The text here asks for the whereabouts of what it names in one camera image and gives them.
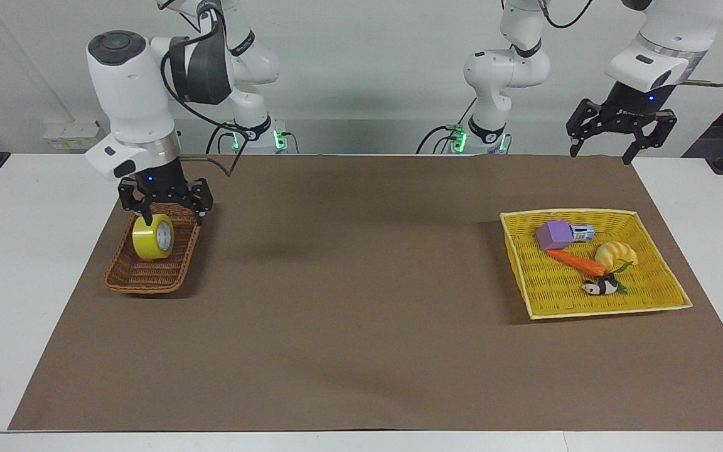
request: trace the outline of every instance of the white table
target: white table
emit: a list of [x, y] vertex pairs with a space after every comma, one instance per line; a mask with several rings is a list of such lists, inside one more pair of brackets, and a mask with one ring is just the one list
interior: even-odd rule
[[[635, 168], [723, 321], [723, 177], [701, 160]], [[0, 451], [723, 451], [723, 432], [4, 433], [116, 198], [80, 155], [15, 154], [0, 169]]]

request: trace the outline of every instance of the brown table surface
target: brown table surface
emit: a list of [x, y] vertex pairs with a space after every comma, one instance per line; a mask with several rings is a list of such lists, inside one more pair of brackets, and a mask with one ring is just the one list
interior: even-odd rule
[[[723, 325], [620, 160], [186, 171], [218, 204], [183, 289], [102, 288], [115, 208], [11, 429], [723, 430]], [[639, 212], [694, 308], [528, 320], [498, 216], [540, 208]]]

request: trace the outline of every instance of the carrot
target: carrot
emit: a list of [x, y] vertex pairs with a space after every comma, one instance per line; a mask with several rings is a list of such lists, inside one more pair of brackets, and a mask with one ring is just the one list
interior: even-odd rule
[[547, 249], [545, 250], [545, 253], [563, 264], [568, 264], [569, 266], [574, 267], [574, 269], [577, 269], [590, 277], [603, 277], [608, 272], [608, 269], [606, 269], [606, 267], [602, 264], [596, 261], [591, 261], [590, 259], [575, 256], [570, 252], [562, 251], [562, 249]]

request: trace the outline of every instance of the brown basket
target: brown basket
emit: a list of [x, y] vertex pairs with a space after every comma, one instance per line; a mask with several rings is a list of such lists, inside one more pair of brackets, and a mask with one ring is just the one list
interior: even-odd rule
[[183, 285], [200, 234], [195, 214], [178, 204], [153, 204], [150, 210], [152, 213], [169, 215], [172, 220], [172, 255], [153, 261], [138, 257], [132, 246], [132, 226], [137, 217], [131, 217], [119, 250], [102, 278], [106, 289], [120, 294], [169, 294]]

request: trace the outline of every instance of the yellow wicker basket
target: yellow wicker basket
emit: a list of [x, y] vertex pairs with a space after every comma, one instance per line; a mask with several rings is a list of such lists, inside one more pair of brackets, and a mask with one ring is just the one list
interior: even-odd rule
[[[533, 320], [672, 311], [693, 306], [636, 212], [554, 209], [502, 213], [500, 218], [511, 268]], [[586, 294], [581, 288], [586, 276], [548, 257], [537, 245], [534, 233], [549, 220], [594, 226], [595, 240], [574, 243], [565, 249], [580, 257], [593, 259], [596, 249], [608, 241], [620, 241], [634, 248], [638, 254], [637, 266], [617, 275], [628, 287], [629, 294]]]

